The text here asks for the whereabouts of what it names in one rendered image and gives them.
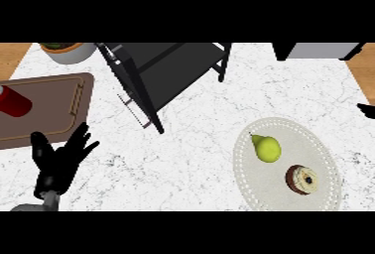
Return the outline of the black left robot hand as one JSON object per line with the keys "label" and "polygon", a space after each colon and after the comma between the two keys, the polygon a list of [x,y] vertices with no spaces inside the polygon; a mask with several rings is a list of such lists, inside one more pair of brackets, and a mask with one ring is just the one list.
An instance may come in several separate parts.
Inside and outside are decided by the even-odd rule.
{"label": "black left robot hand", "polygon": [[63,147],[53,149],[41,132],[31,134],[32,160],[40,169],[34,197],[43,199],[49,191],[58,195],[66,193],[75,178],[80,163],[99,145],[94,141],[87,145],[91,133],[89,124],[81,123]]}

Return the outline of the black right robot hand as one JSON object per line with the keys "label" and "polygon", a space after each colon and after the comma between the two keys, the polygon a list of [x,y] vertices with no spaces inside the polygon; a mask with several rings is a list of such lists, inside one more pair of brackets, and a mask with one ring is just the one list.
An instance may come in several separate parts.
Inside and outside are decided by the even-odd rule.
{"label": "black right robot hand", "polygon": [[357,107],[363,112],[365,116],[370,119],[375,119],[375,106],[359,103]]}

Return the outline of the white oval placemat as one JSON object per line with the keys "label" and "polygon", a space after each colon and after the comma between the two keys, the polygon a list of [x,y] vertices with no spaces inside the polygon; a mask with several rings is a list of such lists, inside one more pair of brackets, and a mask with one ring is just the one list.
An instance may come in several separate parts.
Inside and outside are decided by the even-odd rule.
{"label": "white oval placemat", "polygon": [[[280,158],[273,163],[258,159],[252,136],[270,136],[280,144]],[[292,166],[310,168],[317,176],[317,190],[301,195],[286,185]],[[233,149],[233,171],[239,190],[252,210],[337,210],[341,180],[329,152],[314,134],[294,121],[269,117],[252,122],[239,134]]]}

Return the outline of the white frosted cupcake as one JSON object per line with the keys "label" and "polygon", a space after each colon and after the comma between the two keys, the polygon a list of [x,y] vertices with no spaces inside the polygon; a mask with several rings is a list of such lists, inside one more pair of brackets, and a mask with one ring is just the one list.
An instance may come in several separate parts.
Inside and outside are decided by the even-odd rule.
{"label": "white frosted cupcake", "polygon": [[285,173],[285,183],[295,193],[301,195],[314,193],[317,191],[316,172],[301,165],[292,165]]}

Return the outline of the black tiered shelf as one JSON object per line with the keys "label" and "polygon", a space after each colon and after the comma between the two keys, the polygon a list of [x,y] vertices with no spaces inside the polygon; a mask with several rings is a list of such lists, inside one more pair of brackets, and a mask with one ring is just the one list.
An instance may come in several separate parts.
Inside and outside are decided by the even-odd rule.
{"label": "black tiered shelf", "polygon": [[146,128],[164,128],[156,115],[167,103],[213,69],[224,80],[230,43],[96,43],[130,99],[148,117]]}

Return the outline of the brown cutting board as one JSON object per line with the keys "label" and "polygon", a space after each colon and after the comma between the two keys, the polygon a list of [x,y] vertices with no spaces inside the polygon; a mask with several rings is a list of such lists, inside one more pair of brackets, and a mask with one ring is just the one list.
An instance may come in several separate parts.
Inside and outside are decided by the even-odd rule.
{"label": "brown cutting board", "polygon": [[52,143],[69,139],[87,121],[94,76],[87,73],[50,75],[0,81],[32,101],[27,115],[0,112],[0,150],[31,145],[31,133],[44,133]]}

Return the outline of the grey and black appliance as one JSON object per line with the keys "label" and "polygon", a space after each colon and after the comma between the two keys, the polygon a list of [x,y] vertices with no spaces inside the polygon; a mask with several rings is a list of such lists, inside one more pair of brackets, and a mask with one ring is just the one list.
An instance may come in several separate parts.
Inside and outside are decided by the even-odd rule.
{"label": "grey and black appliance", "polygon": [[273,43],[276,58],[339,59],[348,61],[360,53],[363,43]]}

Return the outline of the red can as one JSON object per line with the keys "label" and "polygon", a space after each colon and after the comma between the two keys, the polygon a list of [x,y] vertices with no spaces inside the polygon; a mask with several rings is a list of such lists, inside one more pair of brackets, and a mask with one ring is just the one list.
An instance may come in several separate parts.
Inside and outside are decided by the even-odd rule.
{"label": "red can", "polygon": [[3,85],[1,88],[0,111],[13,117],[21,117],[29,112],[32,101],[9,86]]}

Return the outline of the green pear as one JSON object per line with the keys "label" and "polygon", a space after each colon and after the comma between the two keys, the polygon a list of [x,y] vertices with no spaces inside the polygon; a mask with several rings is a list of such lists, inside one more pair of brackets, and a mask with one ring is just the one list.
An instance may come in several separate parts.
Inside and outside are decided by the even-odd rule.
{"label": "green pear", "polygon": [[282,155],[282,146],[277,139],[270,136],[254,135],[252,144],[258,159],[264,163],[273,163]]}

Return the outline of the grey plant pot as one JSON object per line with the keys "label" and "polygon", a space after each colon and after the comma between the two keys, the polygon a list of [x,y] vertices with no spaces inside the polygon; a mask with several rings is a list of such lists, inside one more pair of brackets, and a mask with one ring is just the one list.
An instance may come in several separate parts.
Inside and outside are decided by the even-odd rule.
{"label": "grey plant pot", "polygon": [[41,50],[58,64],[78,64],[94,53],[94,43],[74,43],[63,49],[50,49],[46,45],[40,45]]}

